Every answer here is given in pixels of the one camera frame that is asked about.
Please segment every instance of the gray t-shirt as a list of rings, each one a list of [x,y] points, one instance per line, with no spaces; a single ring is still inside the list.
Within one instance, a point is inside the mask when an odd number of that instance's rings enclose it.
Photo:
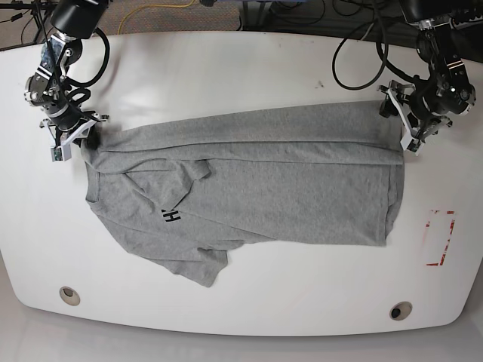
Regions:
[[[87,201],[129,253],[209,287],[244,243],[384,246],[402,199],[397,119],[378,103],[218,115],[82,146]]]

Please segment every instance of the yellow cable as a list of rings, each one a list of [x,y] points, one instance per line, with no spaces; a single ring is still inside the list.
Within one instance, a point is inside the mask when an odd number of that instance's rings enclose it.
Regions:
[[[137,13],[141,10],[144,10],[144,9],[147,9],[147,8],[187,8],[191,5],[193,5],[194,3],[195,3],[195,0],[191,0],[191,2],[189,4],[184,4],[184,5],[143,5],[143,6],[139,6],[138,8],[135,8],[134,10],[129,12],[125,17],[122,18],[121,23],[119,24],[119,28],[118,28],[118,35],[121,34],[122,27],[123,27],[124,23],[126,22],[126,20],[129,17],[131,17],[132,15],[134,15],[135,13]]]

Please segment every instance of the black cable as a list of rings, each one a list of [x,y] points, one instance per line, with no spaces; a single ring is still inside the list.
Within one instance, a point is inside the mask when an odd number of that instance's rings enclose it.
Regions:
[[[27,29],[27,26],[32,22],[33,16],[30,18],[29,21],[26,22],[26,24],[23,26],[22,32],[20,33],[20,43],[23,44],[23,34],[25,33],[25,30]]]
[[[40,17],[39,14],[40,14],[40,5],[39,5],[39,0],[35,0],[35,6],[37,7],[37,11],[38,13],[36,14],[37,17]],[[47,32],[45,31],[45,24],[42,22],[42,19],[38,18],[38,20],[40,20],[40,24],[41,24],[41,27],[42,27],[42,31],[44,32],[44,36],[45,38],[47,38]],[[74,106],[73,104],[71,104],[71,102],[69,102],[69,100],[66,98],[66,95],[64,94],[64,91],[62,89],[62,86],[61,86],[61,83],[60,83],[60,76],[59,76],[59,73],[57,71],[57,67],[56,67],[56,61],[55,61],[55,56],[54,56],[54,49],[52,48],[52,44],[49,42],[49,41],[46,41],[45,44],[47,45],[47,52],[48,52],[48,55],[49,57],[51,58],[51,62],[52,64],[54,64],[54,68],[53,68],[53,75],[54,75],[54,79],[57,83],[57,85],[59,86],[59,95],[60,95],[60,98],[62,98],[66,104],[68,105],[68,107],[70,109],[73,110],[74,113],[77,113],[78,115],[80,115],[81,117],[83,118],[87,118],[87,119],[91,119],[93,121],[96,121],[98,122],[99,120],[97,118],[95,118],[93,115],[89,115],[88,113],[85,113],[83,112],[82,110],[80,110],[79,108],[77,108],[76,106]]]
[[[364,0],[361,0],[361,2],[357,2],[355,0],[341,0],[341,2],[346,2],[348,4],[358,5],[361,8],[372,10],[372,11],[374,10],[374,6],[370,6],[370,5],[365,4]],[[381,2],[377,2],[377,7],[379,8],[379,10],[383,10],[383,9],[387,8],[387,6],[389,5],[390,2],[391,2],[391,0],[382,0]]]
[[[344,89],[347,89],[348,91],[360,91],[362,89],[365,89],[367,87],[370,87],[372,84],[374,84],[377,79],[380,78],[380,76],[383,74],[384,72],[384,69],[386,68],[386,64],[387,64],[387,57],[389,55],[389,43],[387,41],[387,31],[386,31],[386,27],[384,25],[384,21],[383,21],[383,18],[380,14],[380,11],[379,11],[379,8],[377,7],[377,2],[376,0],[372,0],[372,4],[374,6],[374,13],[376,15],[376,20],[372,20],[371,22],[368,22],[368,23],[363,23],[362,25],[356,27],[354,30],[352,30],[350,32],[350,34],[347,35],[347,37],[345,37],[341,43],[339,44],[339,46],[337,47],[337,49],[335,50],[335,53],[334,53],[334,57],[332,58],[332,75],[334,76],[334,79],[335,79],[335,82],[341,86],[342,88]],[[355,34],[355,32],[357,32],[358,30],[362,29],[364,26],[367,26],[367,25],[371,25],[372,23],[375,23],[375,22],[378,22],[379,23],[379,26],[380,26],[380,30],[381,32],[383,33],[383,41],[384,41],[384,55],[383,55],[383,61],[380,65],[380,68],[379,68],[379,72],[377,72],[376,76],[374,76],[374,78],[372,78],[368,83],[366,84],[363,84],[363,85],[359,85],[357,87],[350,87],[348,85],[345,85],[344,83],[342,83],[339,78],[337,77],[337,73],[336,73],[336,70],[335,70],[335,63],[336,63],[336,60],[337,60],[337,55],[339,54],[340,52],[340,49],[342,48],[342,46],[346,43],[346,41],[353,35]]]
[[[345,13],[341,12],[339,9],[337,9],[337,6],[335,5],[336,4],[336,1],[337,0],[332,0],[332,8],[336,12],[336,14],[339,14],[341,17],[351,17],[353,15],[356,15],[356,14],[360,13],[361,10],[364,9],[364,7],[362,6],[362,4],[356,4],[355,2],[348,2],[350,4],[358,5],[358,8],[354,12],[352,12],[352,13],[345,14]]]
[[[388,23],[388,25],[386,26],[387,29],[389,29],[391,26],[394,26],[395,24],[398,24],[398,23],[409,25],[405,21],[399,20],[398,18],[396,18],[396,19],[384,19],[384,21],[386,23]],[[376,49],[377,49],[377,55],[379,55],[379,58],[382,60],[384,58],[384,53],[383,53],[383,46],[382,46],[382,43],[381,43],[381,36],[379,36],[378,39],[376,40]],[[421,81],[418,78],[411,77],[410,75],[406,74],[405,72],[400,70],[398,67],[396,67],[394,64],[392,64],[389,60],[386,61],[386,66],[391,72],[396,74],[399,78],[404,79],[408,83],[418,85],[418,83]]]
[[[19,20],[23,17],[23,15],[27,14],[30,10],[24,11],[23,13],[15,14],[14,16],[10,17],[10,19],[0,21],[2,23],[8,23],[9,21],[14,22],[15,20]]]
[[[307,25],[313,25],[313,24],[317,24],[320,20],[322,20],[322,18],[324,17],[325,15],[325,10],[326,10],[326,5],[325,5],[325,0],[322,0],[322,4],[324,5],[324,10],[322,11],[322,14],[317,18],[317,20],[313,20],[313,21],[310,21],[310,22],[307,22],[307,23],[299,23],[297,21],[292,21],[292,20],[288,20],[288,19],[285,19],[284,17],[280,17],[276,12],[274,12],[272,9],[269,10],[270,14],[273,15],[274,17],[276,17],[277,19],[285,22],[285,23],[288,23],[288,24],[292,24],[292,25],[302,25],[302,26],[307,26]]]
[[[78,96],[79,94],[82,94],[82,97],[78,98],[77,100],[74,100],[74,97]],[[91,91],[86,88],[77,88],[66,95],[66,99],[69,102],[72,102],[74,106],[78,106],[79,104],[85,102],[89,98],[91,98]]]
[[[99,72],[97,72],[97,74],[90,81],[86,81],[86,82],[76,81],[72,78],[67,77],[66,78],[67,84],[73,85],[74,87],[77,87],[77,88],[89,88],[92,85],[96,84],[97,81],[99,81],[100,77],[102,77],[104,72],[106,71],[107,63],[109,62],[109,55],[111,51],[109,40],[107,40],[106,34],[104,34],[104,32],[99,28],[96,28],[94,30],[94,33],[98,34],[104,43],[104,59],[103,59],[102,65],[100,66]]]
[[[288,10],[291,10],[291,9],[295,9],[295,8],[298,8],[299,6],[303,5],[303,2],[296,2],[295,5],[286,5],[284,4],[283,2],[275,2],[280,8],[284,8],[284,9],[288,9]]]
[[[52,31],[52,30],[54,30],[54,27],[53,27],[53,26],[52,26],[52,27],[51,27],[51,28],[48,30],[48,32],[47,32],[47,36],[49,36],[49,35],[51,34],[51,31]],[[42,43],[45,43],[46,41],[47,41],[47,39],[46,39],[46,38],[44,38],[44,39],[42,39],[42,40],[40,41],[40,43],[42,44]]]

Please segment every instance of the metal grommet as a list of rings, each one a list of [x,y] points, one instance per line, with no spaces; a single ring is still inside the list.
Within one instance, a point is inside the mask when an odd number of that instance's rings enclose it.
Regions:
[[[389,316],[393,321],[403,321],[412,312],[413,305],[409,302],[401,302],[391,308]]]
[[[59,290],[60,298],[68,305],[76,306],[81,302],[81,297],[77,292],[69,287],[61,287]]]

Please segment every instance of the table surface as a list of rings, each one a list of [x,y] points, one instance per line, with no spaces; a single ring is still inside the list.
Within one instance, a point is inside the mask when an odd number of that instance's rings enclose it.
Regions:
[[[185,32],[109,40],[109,67],[85,104],[111,115],[106,132],[255,109],[382,100],[376,85],[350,92],[335,84],[336,38]],[[102,56],[99,39],[86,41],[72,77],[90,78]],[[42,113],[23,100],[39,57],[40,47],[0,54],[9,65],[0,68],[0,250],[23,304],[116,324],[247,336],[408,330],[460,315],[483,256],[480,106],[431,137],[419,157],[405,156],[405,196],[387,247],[245,245],[229,253],[228,267],[207,289],[114,241],[85,203],[87,177],[77,149],[72,160],[51,162],[49,140],[38,128]],[[389,57],[406,72],[427,76],[414,50],[391,47]],[[350,41],[337,70],[355,85],[379,64],[374,44]],[[483,66],[466,66],[480,94]],[[378,84],[392,78],[386,71]],[[430,210],[455,211],[451,245],[438,267],[426,265],[423,245]],[[79,293],[80,305],[61,300],[63,286]],[[413,312],[392,321],[389,311],[402,301]]]

